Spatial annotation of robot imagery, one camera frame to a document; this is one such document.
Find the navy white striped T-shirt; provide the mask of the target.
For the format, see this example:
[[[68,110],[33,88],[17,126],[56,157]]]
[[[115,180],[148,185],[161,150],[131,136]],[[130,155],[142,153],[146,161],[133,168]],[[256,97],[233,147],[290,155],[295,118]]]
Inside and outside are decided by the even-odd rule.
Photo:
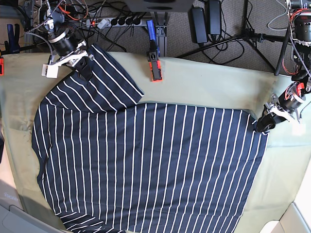
[[[74,233],[231,233],[269,135],[243,110],[141,103],[97,45],[42,100],[32,148],[41,192]]]

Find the aluminium frame post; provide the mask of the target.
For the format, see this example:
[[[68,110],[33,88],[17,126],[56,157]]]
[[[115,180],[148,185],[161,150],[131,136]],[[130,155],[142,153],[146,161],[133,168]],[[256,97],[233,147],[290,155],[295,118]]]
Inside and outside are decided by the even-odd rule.
[[[170,12],[151,12],[155,26],[156,42],[159,48],[159,56],[167,57],[167,27]]]

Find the blue orange clamp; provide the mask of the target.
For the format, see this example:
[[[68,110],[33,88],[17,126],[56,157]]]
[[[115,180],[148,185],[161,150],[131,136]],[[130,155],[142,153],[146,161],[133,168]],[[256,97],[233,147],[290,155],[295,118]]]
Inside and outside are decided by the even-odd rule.
[[[4,76],[4,55],[19,54],[22,51],[37,48],[36,44],[21,47],[19,45],[20,25],[7,24],[8,40],[4,41],[5,50],[0,51],[0,75]]]
[[[150,40],[150,48],[147,52],[148,62],[150,65],[150,71],[152,76],[152,82],[161,82],[162,81],[162,73],[161,73],[161,64],[158,58],[159,51],[156,42],[156,32],[154,28],[154,23],[152,20],[146,21],[149,40]]]

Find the blue orange left clamp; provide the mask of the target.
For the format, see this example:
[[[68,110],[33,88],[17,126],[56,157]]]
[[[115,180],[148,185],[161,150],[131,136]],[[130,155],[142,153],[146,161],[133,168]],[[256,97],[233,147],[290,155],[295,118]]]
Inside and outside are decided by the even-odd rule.
[[[36,44],[21,47],[19,45],[20,25],[7,24],[8,40],[4,41],[5,50],[0,51],[0,75],[4,76],[4,55],[19,54],[22,51],[37,48]]]

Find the grey plastic bin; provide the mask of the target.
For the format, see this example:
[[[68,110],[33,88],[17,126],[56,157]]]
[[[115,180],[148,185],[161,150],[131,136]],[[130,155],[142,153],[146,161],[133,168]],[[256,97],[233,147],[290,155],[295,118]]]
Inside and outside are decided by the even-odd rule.
[[[50,226],[29,215],[20,208],[17,191],[0,182],[0,231],[2,233],[63,233],[64,230]]]

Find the white power strip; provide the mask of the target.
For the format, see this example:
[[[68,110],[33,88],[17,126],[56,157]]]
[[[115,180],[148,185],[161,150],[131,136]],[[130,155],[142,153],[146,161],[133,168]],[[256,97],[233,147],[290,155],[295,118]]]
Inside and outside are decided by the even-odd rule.
[[[113,27],[146,27],[146,19],[143,17],[100,17],[93,20],[87,19],[81,28],[113,28]]]

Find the black tripod stand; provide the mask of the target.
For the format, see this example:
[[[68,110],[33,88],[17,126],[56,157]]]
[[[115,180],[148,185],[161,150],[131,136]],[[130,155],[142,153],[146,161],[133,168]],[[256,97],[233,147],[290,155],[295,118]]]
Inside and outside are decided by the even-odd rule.
[[[200,45],[199,48],[194,49],[192,51],[189,51],[187,53],[181,54],[181,55],[177,56],[177,58],[184,59],[185,57],[188,57],[190,55],[194,55],[196,53],[202,53],[213,64],[224,66],[224,65],[227,65],[227,64],[229,64],[235,60],[238,60],[239,58],[241,58],[244,55],[245,47],[242,44],[242,41],[243,41],[243,42],[247,43],[257,53],[258,56],[260,56],[260,58],[267,64],[267,66],[270,68],[270,70],[273,71],[274,75],[278,76],[280,73],[280,69],[282,68],[282,61],[283,61],[283,58],[285,55],[286,47],[287,47],[289,40],[290,40],[289,36],[288,35],[276,36],[276,35],[267,35],[267,34],[262,34],[262,33],[256,33],[254,31],[254,29],[251,27],[251,24],[249,22],[249,15],[250,15],[250,11],[248,10],[248,4],[249,3],[250,3],[250,1],[248,1],[248,0],[245,0],[243,2],[243,21],[242,21],[242,29],[241,29],[240,34],[237,34],[235,36],[231,36],[225,30],[223,30],[222,32],[228,36],[227,39],[222,37],[219,41],[210,43],[208,45]],[[265,40],[270,41],[272,43],[273,42],[281,42],[282,43],[282,48],[280,51],[280,55],[279,55],[279,59],[278,59],[276,67],[274,67],[269,62],[269,60],[257,48],[257,43],[261,43]],[[215,62],[213,58],[210,58],[205,53],[205,51],[208,49],[215,48],[215,47],[223,45],[223,44],[228,45],[231,42],[239,43],[242,47],[242,53],[239,56],[237,56],[231,60],[228,60],[224,63]]]

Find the black power adapter brick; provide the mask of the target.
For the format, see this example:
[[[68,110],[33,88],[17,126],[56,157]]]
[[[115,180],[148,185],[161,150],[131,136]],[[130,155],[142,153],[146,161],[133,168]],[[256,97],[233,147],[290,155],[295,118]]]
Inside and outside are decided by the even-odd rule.
[[[202,7],[192,7],[188,12],[190,33],[193,43],[204,44],[207,42],[205,12]]]

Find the blue orange centre clamp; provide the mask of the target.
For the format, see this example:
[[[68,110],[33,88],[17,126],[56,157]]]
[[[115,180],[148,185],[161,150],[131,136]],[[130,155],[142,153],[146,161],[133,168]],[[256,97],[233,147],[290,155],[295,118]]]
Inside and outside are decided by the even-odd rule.
[[[150,40],[150,48],[147,52],[148,62],[150,65],[150,71],[152,76],[152,82],[161,82],[162,81],[162,73],[161,73],[161,64],[158,58],[159,51],[156,42],[156,32],[154,28],[154,23],[152,20],[146,21],[149,40]]]

